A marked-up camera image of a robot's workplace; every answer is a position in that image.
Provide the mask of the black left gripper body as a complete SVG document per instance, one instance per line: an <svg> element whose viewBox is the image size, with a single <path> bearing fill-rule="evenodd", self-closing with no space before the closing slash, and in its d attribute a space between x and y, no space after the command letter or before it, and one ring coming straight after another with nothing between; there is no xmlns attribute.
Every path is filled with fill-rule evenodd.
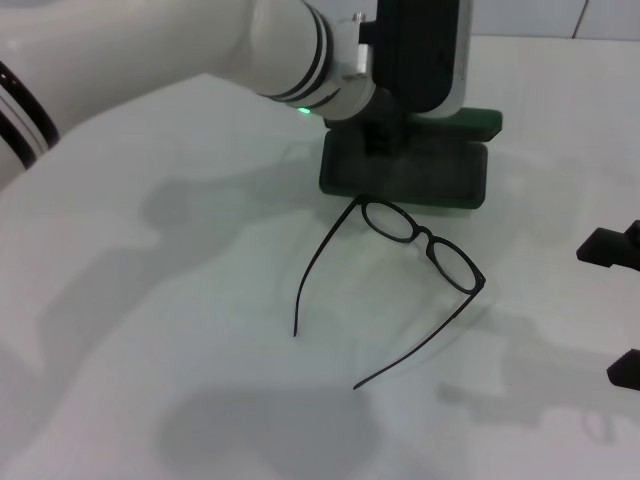
<svg viewBox="0 0 640 480"><path fill-rule="evenodd" d="M403 145L407 113L385 89L377 87L366 106L366 152L393 155Z"/></svg>

